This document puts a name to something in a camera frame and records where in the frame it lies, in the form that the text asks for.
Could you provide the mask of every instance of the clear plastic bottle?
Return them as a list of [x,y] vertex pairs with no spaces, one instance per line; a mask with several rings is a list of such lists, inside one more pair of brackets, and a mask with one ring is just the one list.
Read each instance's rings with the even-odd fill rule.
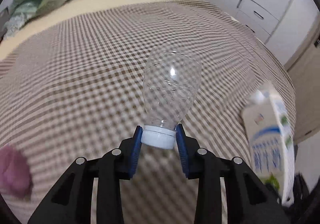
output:
[[144,71],[143,97],[148,117],[141,142],[172,149],[177,123],[189,111],[201,81],[201,62],[191,48],[154,48]]

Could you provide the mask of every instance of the purple fabric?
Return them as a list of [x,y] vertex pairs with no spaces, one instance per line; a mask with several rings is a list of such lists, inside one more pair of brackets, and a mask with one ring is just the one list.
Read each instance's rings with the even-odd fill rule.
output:
[[0,187],[17,197],[30,191],[31,175],[21,152],[6,145],[0,149]]

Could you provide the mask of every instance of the white milk carton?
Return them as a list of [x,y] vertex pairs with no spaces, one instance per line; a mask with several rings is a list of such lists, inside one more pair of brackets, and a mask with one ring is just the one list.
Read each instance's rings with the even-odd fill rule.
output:
[[251,97],[255,104],[242,112],[250,146],[252,169],[278,191],[282,203],[294,182],[294,148],[283,99],[270,82]]

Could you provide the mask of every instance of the checkered blanket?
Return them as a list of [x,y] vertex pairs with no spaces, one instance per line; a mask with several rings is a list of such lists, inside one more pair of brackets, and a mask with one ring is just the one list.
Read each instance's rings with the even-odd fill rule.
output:
[[[192,48],[202,62],[200,89],[182,120],[202,147],[250,164],[240,113],[266,80],[284,98],[294,127],[286,71],[216,6],[172,0],[79,15],[30,37],[0,64],[0,147],[20,149],[33,180],[24,200],[2,192],[22,223],[77,157],[101,157],[143,125],[143,69],[150,50],[165,43]],[[225,223],[223,183],[221,192]],[[177,149],[143,146],[137,173],[121,182],[121,193],[125,223],[193,223],[197,181],[185,178]]]

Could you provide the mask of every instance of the beige bed sheet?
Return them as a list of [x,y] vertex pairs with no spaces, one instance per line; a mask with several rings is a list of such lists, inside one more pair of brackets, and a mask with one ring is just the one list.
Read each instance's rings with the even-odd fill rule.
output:
[[63,20],[72,18],[79,14],[96,12],[122,5],[147,3],[164,0],[71,0],[57,10],[47,14],[44,17],[28,23],[14,37],[3,41],[0,44],[0,60],[3,60],[18,45],[30,36],[41,32]]

